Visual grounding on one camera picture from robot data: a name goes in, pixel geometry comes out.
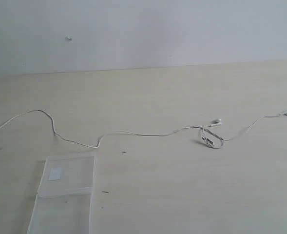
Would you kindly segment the clear plastic storage box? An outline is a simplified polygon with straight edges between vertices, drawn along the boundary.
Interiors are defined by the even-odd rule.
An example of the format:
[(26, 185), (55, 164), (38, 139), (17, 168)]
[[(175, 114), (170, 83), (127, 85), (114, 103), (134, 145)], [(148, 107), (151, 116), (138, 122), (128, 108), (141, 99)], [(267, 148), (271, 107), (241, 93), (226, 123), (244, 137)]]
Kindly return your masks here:
[(95, 153), (47, 157), (27, 232), (88, 234)]

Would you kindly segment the white wired earphones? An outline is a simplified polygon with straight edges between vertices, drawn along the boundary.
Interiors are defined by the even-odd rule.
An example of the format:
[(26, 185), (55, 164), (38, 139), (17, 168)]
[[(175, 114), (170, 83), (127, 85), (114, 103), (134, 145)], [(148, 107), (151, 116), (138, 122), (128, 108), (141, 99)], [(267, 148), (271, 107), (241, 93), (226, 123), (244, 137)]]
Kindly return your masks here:
[(188, 130), (188, 129), (198, 129), (199, 130), (199, 135), (203, 141), (203, 143), (211, 148), (211, 149), (222, 149), (224, 146), (225, 146), (225, 142), (227, 141), (231, 141), (231, 140), (234, 140), (238, 137), (240, 137), (241, 135), (247, 133), (256, 123), (258, 123), (259, 121), (265, 119), (265, 118), (277, 118), (277, 117), (281, 117), (281, 116), (286, 116), (287, 117), (287, 110), (285, 111), (282, 111), (282, 112), (279, 112), (275, 115), (272, 115), (272, 116), (263, 116), (263, 117), (260, 117), (258, 118), (257, 120), (255, 120), (251, 125), (247, 126), (246, 128), (242, 129), (241, 131), (239, 131), (235, 136), (233, 136), (232, 138), (229, 138), (229, 139), (225, 139), (221, 136), (219, 136), (218, 134), (216, 133), (213, 133), (210, 128), (213, 128), (213, 127), (216, 127), (216, 126), (221, 126), (222, 125), (222, 120), (220, 118), (218, 119), (215, 119), (213, 120), (209, 125), (207, 126), (186, 126), (186, 127), (182, 127), (180, 129), (176, 129), (170, 133), (167, 133), (167, 134), (140, 134), (140, 133), (133, 133), (133, 132), (129, 132), (129, 131), (114, 131), (114, 132), (111, 132), (111, 133), (108, 133), (108, 134), (104, 134), (102, 136), (100, 136), (97, 140), (97, 144), (95, 146), (93, 145), (87, 145), (87, 144), (83, 144), (81, 142), (78, 142), (78, 141), (75, 141), (75, 140), (71, 140), (71, 139), (68, 139), (68, 138), (65, 138), (63, 137), (62, 135), (60, 135), (57, 131), (56, 131), (56, 128), (55, 128), (55, 121), (53, 119), (53, 117), (48, 114), (46, 111), (44, 110), (31, 110), (31, 111), (28, 111), (28, 112), (25, 112), (25, 113), (22, 113), (22, 114), (19, 114), (19, 115), (16, 115), (10, 119), (8, 119), (7, 121), (5, 121), (4, 123), (2, 123), (0, 125), (0, 130), (2, 128), (4, 128), (6, 125), (8, 125), (10, 122), (12, 122), (13, 120), (21, 117), (21, 116), (24, 116), (24, 115), (27, 115), (27, 114), (30, 114), (30, 113), (42, 113), (44, 114), (46, 117), (49, 118), (50, 120), (50, 123), (51, 123), (51, 129), (52, 129), (52, 132), (53, 132), (53, 135), (60, 138), (61, 140), (63, 141), (66, 141), (66, 142), (69, 142), (69, 143), (73, 143), (73, 144), (76, 144), (76, 145), (79, 145), (79, 146), (83, 146), (83, 147), (86, 147), (86, 148), (90, 148), (90, 149), (98, 149), (100, 148), (101, 146), (101, 142), (102, 140), (106, 137), (106, 136), (110, 136), (110, 135), (129, 135), (129, 136), (141, 136), (141, 137), (167, 137), (167, 136), (171, 136), (171, 135), (174, 135), (176, 133), (179, 133), (181, 131), (184, 131), (184, 130)]

